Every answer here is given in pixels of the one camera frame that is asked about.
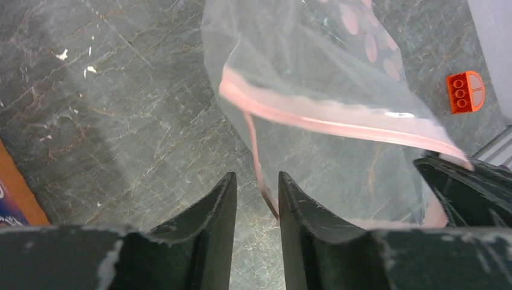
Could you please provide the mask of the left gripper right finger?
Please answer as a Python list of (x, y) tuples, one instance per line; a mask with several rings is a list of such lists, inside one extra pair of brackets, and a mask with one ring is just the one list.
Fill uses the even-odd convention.
[(287, 289), (510, 289), (511, 230), (364, 230), (278, 175)]

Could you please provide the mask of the clear polka dot zip bag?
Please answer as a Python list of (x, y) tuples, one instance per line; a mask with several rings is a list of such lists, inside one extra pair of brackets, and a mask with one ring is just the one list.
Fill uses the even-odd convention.
[(466, 154), (408, 86), (370, 1), (207, 1), (204, 64), (275, 217), (278, 174), (362, 228), (445, 227), (414, 167)]

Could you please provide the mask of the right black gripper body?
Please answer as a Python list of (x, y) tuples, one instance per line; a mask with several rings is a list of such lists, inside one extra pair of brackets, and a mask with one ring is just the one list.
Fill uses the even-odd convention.
[(511, 170), (470, 161), (473, 171), (436, 155), (414, 161), (446, 216), (441, 226), (511, 228)]

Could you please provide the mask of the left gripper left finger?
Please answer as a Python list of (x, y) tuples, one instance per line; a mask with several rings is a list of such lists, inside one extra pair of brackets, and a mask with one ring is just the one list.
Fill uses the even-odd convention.
[(228, 289), (237, 177), (145, 233), (61, 225), (1, 229), (2, 289)]

